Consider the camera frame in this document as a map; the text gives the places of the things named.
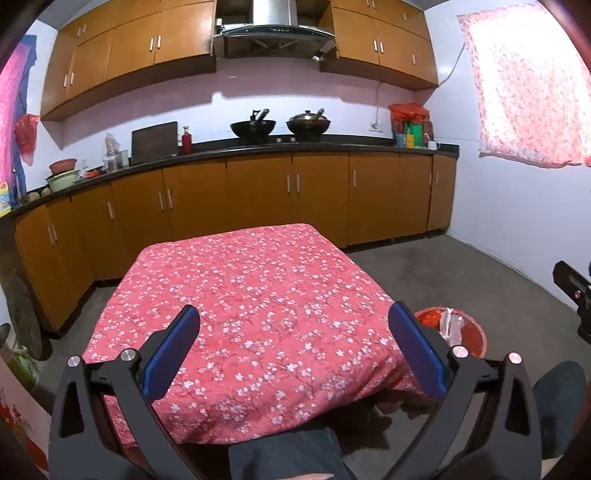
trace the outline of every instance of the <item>cabinet handle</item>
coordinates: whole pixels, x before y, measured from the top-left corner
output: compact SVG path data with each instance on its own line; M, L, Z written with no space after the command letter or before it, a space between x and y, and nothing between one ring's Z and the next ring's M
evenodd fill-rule
M55 240L53 239L53 235L51 234L51 228L50 228L50 226L49 226L49 225L47 225L47 233L49 233L49 241L51 242L51 244L52 244L53 246L56 246L56 242L55 242Z

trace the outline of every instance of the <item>concrete floor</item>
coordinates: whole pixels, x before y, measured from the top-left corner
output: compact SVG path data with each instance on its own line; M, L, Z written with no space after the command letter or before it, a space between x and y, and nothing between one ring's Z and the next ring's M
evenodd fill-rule
M589 346L576 334L577 314L538 285L474 248L441 235L351 252L349 256L394 300L405 301L413 311L444 305L473 316L488 338L487 358L502 359L507 352L519 352L532 383L564 360L577 361L591 377ZM70 355L84 351L113 290L97 289L65 337L52 340L54 353L48 361L40 362L41 382L34 392L47 410L51 410L63 366ZM476 400L448 458L465 445L478 407ZM364 435L340 438L347 464L364 480L382 478L426 418L410 420L397 412L385 420L376 422L375 428Z

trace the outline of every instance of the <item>person's leg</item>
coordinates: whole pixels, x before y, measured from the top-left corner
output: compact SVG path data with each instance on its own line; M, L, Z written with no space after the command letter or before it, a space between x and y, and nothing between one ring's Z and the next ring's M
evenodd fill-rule
M232 480L280 480L308 473L330 473L334 480L356 480L345 465L330 428L298 430L232 445Z
M586 387L583 367L572 361L556 365L534 385L543 459L556 458L568 448Z

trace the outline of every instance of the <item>pink curtain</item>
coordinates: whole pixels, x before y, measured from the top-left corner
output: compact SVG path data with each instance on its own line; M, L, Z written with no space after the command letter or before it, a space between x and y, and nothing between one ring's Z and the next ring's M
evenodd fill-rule
M8 182L12 175L15 100L29 50L29 45L18 44L0 72L0 183Z
M541 5L458 15L478 90L481 150L591 166L591 74Z

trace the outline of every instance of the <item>metal screw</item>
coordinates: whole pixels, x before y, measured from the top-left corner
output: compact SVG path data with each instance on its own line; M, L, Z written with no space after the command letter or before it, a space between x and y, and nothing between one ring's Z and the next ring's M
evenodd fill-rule
M519 365L522 362L521 355L517 352L511 352L509 354L509 362L515 365Z
M456 345L452 348L452 352L458 358L466 358L470 354L468 349L463 345Z
M80 363L80 357L78 355L71 356L68 359L68 367L77 367Z
M132 348L128 348L121 352L121 359L124 362L130 362L135 358L135 350Z

